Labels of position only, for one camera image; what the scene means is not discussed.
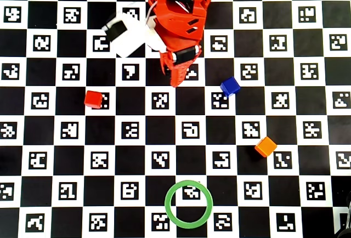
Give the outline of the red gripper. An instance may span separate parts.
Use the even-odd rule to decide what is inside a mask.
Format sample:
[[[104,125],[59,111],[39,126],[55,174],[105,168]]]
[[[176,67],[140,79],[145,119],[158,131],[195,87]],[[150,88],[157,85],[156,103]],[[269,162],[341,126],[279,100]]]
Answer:
[[[200,56],[200,41],[207,16],[207,1],[195,1],[191,11],[177,1],[154,1],[156,15],[155,30],[166,46],[160,51],[163,74],[169,69],[170,85],[179,86],[185,79],[186,71]]]

